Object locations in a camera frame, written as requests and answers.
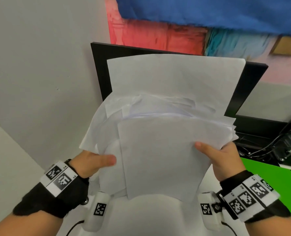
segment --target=wristband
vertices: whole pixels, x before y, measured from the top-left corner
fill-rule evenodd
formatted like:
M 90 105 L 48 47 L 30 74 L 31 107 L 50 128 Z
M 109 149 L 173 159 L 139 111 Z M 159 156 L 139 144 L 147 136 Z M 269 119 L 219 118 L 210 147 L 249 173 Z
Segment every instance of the wristband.
M 77 175 L 69 161 L 59 161 L 40 179 L 40 183 L 27 193 L 14 207 L 13 214 L 27 216 L 40 210 L 58 218 L 85 201 L 89 180 Z
M 259 175 L 245 170 L 222 182 L 222 195 L 236 216 L 246 223 L 291 213 L 278 199 L 280 195 Z

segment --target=metal screw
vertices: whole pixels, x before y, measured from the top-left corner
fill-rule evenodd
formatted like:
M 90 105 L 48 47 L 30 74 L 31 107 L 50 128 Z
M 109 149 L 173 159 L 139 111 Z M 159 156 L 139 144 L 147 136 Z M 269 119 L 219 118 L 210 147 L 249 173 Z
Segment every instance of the metal screw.
M 89 202 L 89 198 L 87 197 L 84 202 L 81 203 L 82 206 L 86 205 Z

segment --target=black monitor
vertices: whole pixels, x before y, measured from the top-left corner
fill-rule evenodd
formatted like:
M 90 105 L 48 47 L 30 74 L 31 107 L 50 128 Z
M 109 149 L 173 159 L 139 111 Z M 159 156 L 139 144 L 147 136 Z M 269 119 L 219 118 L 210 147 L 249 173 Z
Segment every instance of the black monitor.
M 112 92 L 107 65 L 108 59 L 144 54 L 183 54 L 97 42 L 91 43 L 91 48 L 103 100 Z M 247 139 L 248 144 L 255 142 L 258 148 L 270 143 L 286 126 L 288 126 L 288 123 L 285 122 L 237 115 L 239 108 L 245 102 L 267 68 L 268 66 L 263 63 L 246 62 L 232 99 L 225 112 L 226 116 L 236 118 L 234 125 L 236 126 L 236 131 L 239 133 L 240 139 L 242 139 L 242 141 L 243 139 Z

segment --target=finger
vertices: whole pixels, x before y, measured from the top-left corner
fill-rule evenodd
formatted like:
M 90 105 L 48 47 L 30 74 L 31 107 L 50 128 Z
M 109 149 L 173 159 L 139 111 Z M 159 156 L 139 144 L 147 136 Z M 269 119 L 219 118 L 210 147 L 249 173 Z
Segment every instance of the finger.
M 211 160 L 216 160 L 216 158 L 218 158 L 219 151 L 214 149 L 213 147 L 211 147 L 208 144 L 201 143 L 201 142 L 195 142 L 195 148 L 198 151 L 202 152 L 207 157 L 209 157 Z
M 116 164 L 116 157 L 114 155 L 96 155 L 92 158 L 92 165 L 95 169 L 102 167 L 111 167 Z

